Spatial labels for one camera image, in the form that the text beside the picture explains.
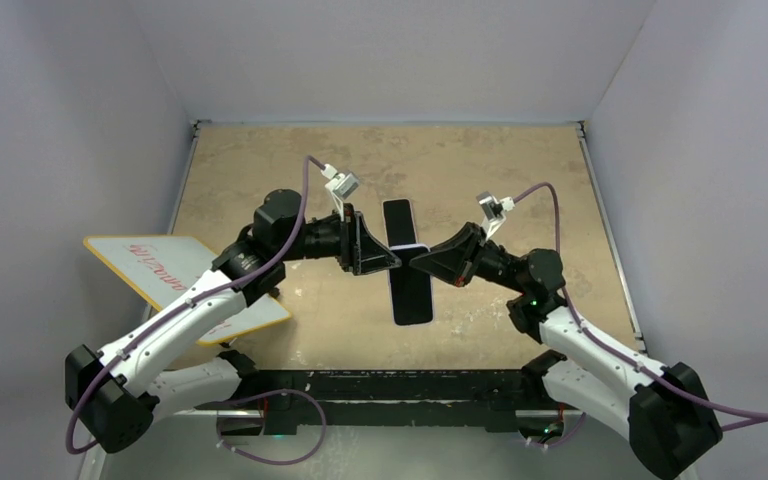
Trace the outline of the purple smartphone with black screen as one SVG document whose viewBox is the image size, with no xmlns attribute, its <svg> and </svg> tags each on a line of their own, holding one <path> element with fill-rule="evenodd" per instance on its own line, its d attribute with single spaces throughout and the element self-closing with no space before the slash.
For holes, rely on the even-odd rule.
<svg viewBox="0 0 768 480">
<path fill-rule="evenodd" d="M 382 203 L 382 212 L 389 247 L 408 247 L 418 244 L 410 200 L 386 200 Z"/>
</svg>

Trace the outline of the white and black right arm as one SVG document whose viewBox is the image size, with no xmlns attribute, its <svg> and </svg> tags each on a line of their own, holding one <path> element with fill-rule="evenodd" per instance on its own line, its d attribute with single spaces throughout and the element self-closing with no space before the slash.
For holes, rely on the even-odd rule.
<svg viewBox="0 0 768 480">
<path fill-rule="evenodd" d="M 666 366 L 638 353 L 577 313 L 563 291 L 557 251 L 537 248 L 515 256 L 468 222 L 410 265 L 455 287 L 478 277 L 517 292 L 506 304 L 514 327 L 548 347 L 552 359 L 524 376 L 524 399 L 536 407 L 554 400 L 578 408 L 627 440 L 656 477 L 677 478 L 722 440 L 691 367 Z"/>
</svg>

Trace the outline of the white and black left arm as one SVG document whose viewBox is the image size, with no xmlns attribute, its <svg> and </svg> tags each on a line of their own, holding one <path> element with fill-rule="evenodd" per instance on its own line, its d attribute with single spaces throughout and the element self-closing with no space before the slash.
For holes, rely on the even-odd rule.
<svg viewBox="0 0 768 480">
<path fill-rule="evenodd" d="M 287 260 L 333 257 L 355 276 L 394 269 L 401 261 L 368 231 L 350 204 L 321 219 L 304 218 L 306 194 L 270 192 L 229 245 L 179 298 L 149 321 L 99 350 L 81 345 L 65 359 L 72 415 L 66 447 L 79 453 L 83 425 L 108 453 L 135 443 L 160 420 L 213 402 L 244 409 L 257 399 L 256 370 L 236 351 L 180 370 L 170 363 L 204 334 L 268 296 L 286 277 Z"/>
</svg>

